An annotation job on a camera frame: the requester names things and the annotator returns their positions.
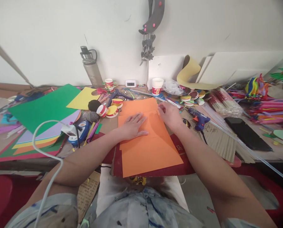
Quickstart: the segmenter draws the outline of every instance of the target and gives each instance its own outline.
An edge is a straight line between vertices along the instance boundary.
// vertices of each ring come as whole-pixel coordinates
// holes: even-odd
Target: purple paper
[[[80,110],[77,110],[73,114],[71,114],[68,117],[64,118],[61,122],[65,123],[65,124],[69,124],[70,122],[74,122],[77,119],[77,117],[78,117],[80,112],[81,112]],[[43,132],[40,135],[38,135],[36,137],[36,141],[44,140],[44,139],[49,139],[49,138],[54,138],[56,136],[59,136],[60,133],[61,133],[61,128],[62,128],[62,124],[61,123],[55,124],[54,126],[49,128],[45,132]],[[27,130],[20,137],[20,139],[18,140],[16,145],[17,144],[22,144],[22,143],[30,143],[32,141],[32,138],[33,138],[33,133],[31,133],[30,131]]]
[[[10,132],[11,130],[16,129],[17,127],[20,127],[22,124],[15,124],[12,126],[5,126],[5,127],[0,127],[0,134],[6,133],[6,132]]]

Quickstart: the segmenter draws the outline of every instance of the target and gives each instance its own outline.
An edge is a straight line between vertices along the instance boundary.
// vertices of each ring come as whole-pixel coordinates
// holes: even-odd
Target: black phone
[[[240,118],[226,117],[226,123],[250,149],[273,151],[273,149]]]

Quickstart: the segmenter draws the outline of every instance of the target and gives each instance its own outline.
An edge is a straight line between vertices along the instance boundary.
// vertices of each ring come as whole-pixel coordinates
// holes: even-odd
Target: white board
[[[261,74],[264,76],[266,73],[269,72],[269,69],[262,69],[262,70],[244,70],[239,69],[235,71],[232,76],[226,82],[227,85],[231,85],[235,82],[244,82],[248,81],[253,77],[259,77]]]
[[[162,78],[176,81],[178,73],[182,70],[185,55],[155,56],[149,61],[149,76],[147,86],[152,89],[152,79]]]
[[[271,70],[283,59],[283,51],[260,52],[217,52],[210,61],[198,82],[211,84],[225,84],[235,71],[239,69]]]
[[[197,77],[197,79],[196,79],[196,83],[198,83],[199,80],[201,79],[203,73],[204,73],[205,70],[207,69],[207,67],[208,67],[209,63],[211,62],[211,59],[212,59],[212,58],[213,58],[213,56],[208,56],[208,57],[206,57],[205,62],[204,62],[204,64],[202,65],[201,70],[200,70],[200,72],[199,72],[199,74],[198,74],[198,77]]]

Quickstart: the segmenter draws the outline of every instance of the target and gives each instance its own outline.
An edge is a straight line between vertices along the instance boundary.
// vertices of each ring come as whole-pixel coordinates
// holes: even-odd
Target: green paper
[[[99,131],[100,131],[100,129],[101,129],[101,126],[102,126],[102,124],[99,124],[99,125],[98,125],[98,127],[97,127],[97,129],[96,129],[96,132],[95,132],[96,135],[99,133]]]
[[[76,109],[66,106],[80,93],[80,90],[70,84],[45,95],[37,100],[26,102],[9,108],[9,112],[18,119],[31,133],[43,122],[48,120],[63,120],[73,114]],[[37,136],[57,124],[51,122],[44,124]]]
[[[21,153],[21,154],[17,154],[17,155],[13,155],[15,153],[15,151],[17,149],[12,149],[13,146],[17,143],[17,141],[20,139],[20,137],[18,137],[2,154],[0,154],[0,158],[5,158],[5,157],[18,157],[18,156],[22,156],[22,155],[31,155],[31,154],[36,154],[39,153],[36,150],[31,150],[25,153]],[[51,152],[51,151],[57,151],[60,149],[63,141],[65,139],[65,134],[60,136],[57,141],[53,144],[53,145],[49,145],[43,148],[40,148],[40,150],[44,151],[44,152]]]

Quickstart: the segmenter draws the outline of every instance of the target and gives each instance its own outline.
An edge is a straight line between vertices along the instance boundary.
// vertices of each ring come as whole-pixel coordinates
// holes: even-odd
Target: water bottle
[[[85,71],[88,74],[88,77],[92,83],[92,86],[97,88],[103,88],[104,85],[102,84],[102,77],[98,69],[97,65],[97,52],[94,49],[88,50],[86,46],[81,46],[81,52],[80,55],[82,57],[82,63],[85,68]]]

